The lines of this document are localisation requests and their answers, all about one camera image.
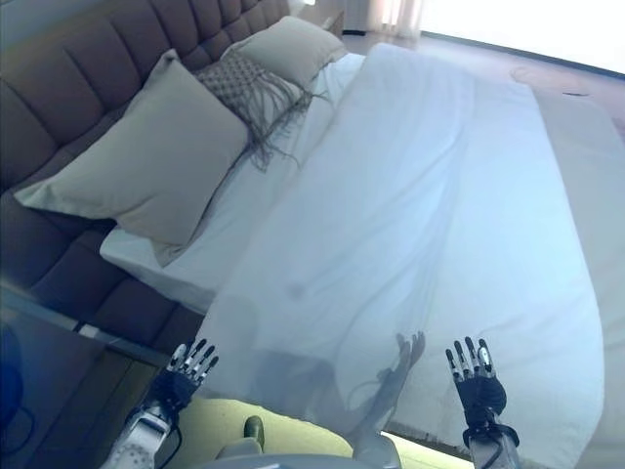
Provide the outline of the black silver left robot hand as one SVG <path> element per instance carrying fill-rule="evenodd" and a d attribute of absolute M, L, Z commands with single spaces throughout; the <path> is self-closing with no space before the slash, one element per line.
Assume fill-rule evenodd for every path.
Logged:
<path fill-rule="evenodd" d="M 205 338 L 179 345 L 150 384 L 150 398 L 170 407 L 188 405 L 219 359 L 216 346 Z"/>

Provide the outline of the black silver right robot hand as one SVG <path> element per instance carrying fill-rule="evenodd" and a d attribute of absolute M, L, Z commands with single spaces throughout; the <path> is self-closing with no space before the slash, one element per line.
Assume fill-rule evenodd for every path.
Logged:
<path fill-rule="evenodd" d="M 507 395 L 486 342 L 467 336 L 463 341 L 454 341 L 445 356 L 468 427 L 493 424 L 507 405 Z"/>

